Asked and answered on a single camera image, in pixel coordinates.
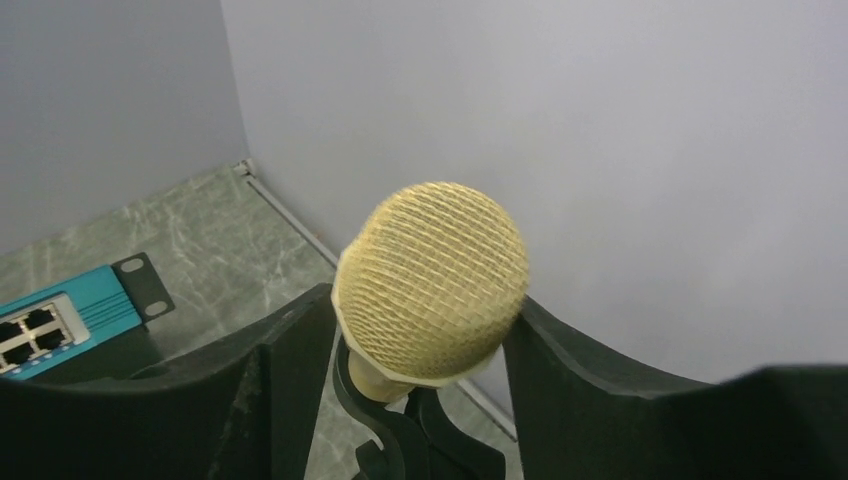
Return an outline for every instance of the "microphone clip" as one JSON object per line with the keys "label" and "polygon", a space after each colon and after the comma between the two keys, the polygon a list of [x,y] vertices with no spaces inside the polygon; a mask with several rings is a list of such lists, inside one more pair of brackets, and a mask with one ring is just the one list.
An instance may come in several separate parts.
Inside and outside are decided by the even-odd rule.
{"label": "microphone clip", "polygon": [[347,413],[373,431],[356,449],[353,480],[504,480],[504,454],[459,430],[445,414],[436,390],[415,388],[403,413],[362,395],[348,372],[350,351],[339,339],[333,388]]}

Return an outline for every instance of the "blue network switch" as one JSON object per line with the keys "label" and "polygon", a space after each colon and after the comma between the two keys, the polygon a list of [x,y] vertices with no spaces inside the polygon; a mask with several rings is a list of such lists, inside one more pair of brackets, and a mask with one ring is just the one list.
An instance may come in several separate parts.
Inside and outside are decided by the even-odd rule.
{"label": "blue network switch", "polygon": [[104,265],[0,307],[0,376],[28,379],[141,324]]}

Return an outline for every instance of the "microphone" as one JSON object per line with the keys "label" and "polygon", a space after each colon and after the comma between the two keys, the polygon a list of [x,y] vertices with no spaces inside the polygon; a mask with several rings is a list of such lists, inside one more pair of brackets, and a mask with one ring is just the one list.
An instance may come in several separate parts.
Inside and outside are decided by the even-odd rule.
{"label": "microphone", "polygon": [[528,282],[524,242],[494,200],[448,182],[396,192],[342,252],[333,284],[354,387],[388,404],[483,369]]}

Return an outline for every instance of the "gray wall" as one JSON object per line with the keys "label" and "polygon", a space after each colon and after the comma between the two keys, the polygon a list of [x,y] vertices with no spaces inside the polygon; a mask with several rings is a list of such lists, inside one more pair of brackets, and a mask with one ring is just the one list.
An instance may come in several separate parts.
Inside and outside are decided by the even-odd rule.
{"label": "gray wall", "polygon": [[[465,182],[523,229],[531,294],[641,361],[848,361],[846,3],[223,5],[251,153],[335,250]],[[502,368],[476,381],[508,409]]]}
{"label": "gray wall", "polygon": [[218,0],[5,0],[0,65],[0,254],[247,156]]}

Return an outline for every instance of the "gold microphone grille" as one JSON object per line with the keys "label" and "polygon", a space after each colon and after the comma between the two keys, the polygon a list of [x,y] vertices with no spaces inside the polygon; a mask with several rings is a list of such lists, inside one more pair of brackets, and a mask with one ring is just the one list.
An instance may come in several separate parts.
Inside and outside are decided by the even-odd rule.
{"label": "gold microphone grille", "polygon": [[422,379],[462,374],[501,344],[528,285],[524,242],[486,195],[426,183],[380,204],[345,250],[338,307],[383,367]]}

